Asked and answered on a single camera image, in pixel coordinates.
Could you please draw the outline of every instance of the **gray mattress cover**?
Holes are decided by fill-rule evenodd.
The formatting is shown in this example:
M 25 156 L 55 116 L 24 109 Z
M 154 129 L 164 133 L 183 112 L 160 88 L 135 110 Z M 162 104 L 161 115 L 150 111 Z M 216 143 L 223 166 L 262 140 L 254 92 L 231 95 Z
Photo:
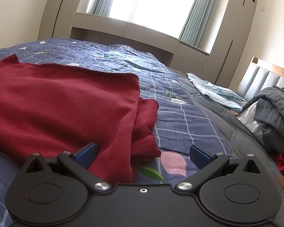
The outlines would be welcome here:
M 200 107 L 214 121 L 225 140 L 230 143 L 234 157 L 242 158 L 245 154 L 253 153 L 264 165 L 282 195 L 282 204 L 275 222 L 279 226 L 284 226 L 284 176 L 274 160 L 268 156 L 256 138 L 225 107 L 203 97 L 185 74 L 174 69 L 170 70 L 178 77 L 179 83 L 195 102 L 195 105 Z

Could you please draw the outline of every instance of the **mattress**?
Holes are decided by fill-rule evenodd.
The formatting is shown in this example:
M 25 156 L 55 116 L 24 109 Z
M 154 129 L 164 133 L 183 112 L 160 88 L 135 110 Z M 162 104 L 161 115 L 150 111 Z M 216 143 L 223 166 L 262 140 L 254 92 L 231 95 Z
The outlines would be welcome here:
M 198 171 L 189 159 L 189 148 L 196 144 L 211 153 L 235 156 L 229 142 L 208 114 L 195 105 L 176 75 L 152 54 L 125 45 L 100 45 L 72 39 L 48 39 L 0 49 L 0 59 L 16 53 L 24 63 L 58 63 L 104 72 L 131 72 L 139 77 L 140 96 L 159 104 L 154 128 L 161 158 L 143 164 L 157 171 L 166 183 L 175 185 Z M 4 205 L 5 193 L 20 165 L 0 153 L 0 226 L 11 218 Z M 138 173 L 135 183 L 163 183 Z
M 281 208 L 275 221 L 279 226 L 284 226 L 284 176 L 279 171 L 274 160 L 266 153 L 261 144 L 225 107 L 203 97 L 186 75 L 170 69 L 178 78 L 179 83 L 190 96 L 192 101 L 202 109 L 215 123 L 225 140 L 231 144 L 231 148 L 238 158 L 242 158 L 248 153 L 255 154 L 270 174 L 274 183 L 279 188 L 282 195 Z

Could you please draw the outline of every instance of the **blue plaid quilt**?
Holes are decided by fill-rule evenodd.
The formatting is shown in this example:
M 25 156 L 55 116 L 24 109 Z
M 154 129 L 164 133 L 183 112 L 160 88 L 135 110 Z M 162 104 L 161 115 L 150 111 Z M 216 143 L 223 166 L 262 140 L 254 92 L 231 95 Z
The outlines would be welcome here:
M 152 54 L 126 45 L 100 45 L 73 39 L 48 39 L 0 49 L 0 59 L 16 53 L 21 62 L 58 63 L 104 72 L 131 72 L 139 77 L 140 96 L 159 104 L 154 128 L 160 158 L 143 164 L 136 183 L 175 185 L 198 171 L 189 159 L 189 148 L 196 144 L 211 153 L 232 155 L 212 120 L 183 90 L 178 78 Z M 0 153 L 0 226 L 11 218 L 5 208 L 6 190 L 20 166 Z

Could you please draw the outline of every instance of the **white padded headboard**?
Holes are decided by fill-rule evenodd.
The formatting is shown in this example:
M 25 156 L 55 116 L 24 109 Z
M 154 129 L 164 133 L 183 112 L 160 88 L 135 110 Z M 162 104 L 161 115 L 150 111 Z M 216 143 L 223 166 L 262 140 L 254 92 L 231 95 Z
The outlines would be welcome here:
M 260 90 L 274 85 L 284 88 L 284 69 L 254 57 L 238 87 L 237 94 L 249 100 Z

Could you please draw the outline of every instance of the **light blue folded cloth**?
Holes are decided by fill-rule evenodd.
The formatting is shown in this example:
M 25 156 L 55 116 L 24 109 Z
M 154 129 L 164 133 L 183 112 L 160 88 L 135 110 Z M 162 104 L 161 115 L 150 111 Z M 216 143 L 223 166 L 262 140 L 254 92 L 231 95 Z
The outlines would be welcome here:
M 246 103 L 242 97 L 228 88 L 223 88 L 212 84 L 197 77 L 192 73 L 187 73 L 187 77 L 194 87 L 206 98 L 209 98 L 225 107 L 233 109 L 237 112 L 242 111 L 242 107 Z

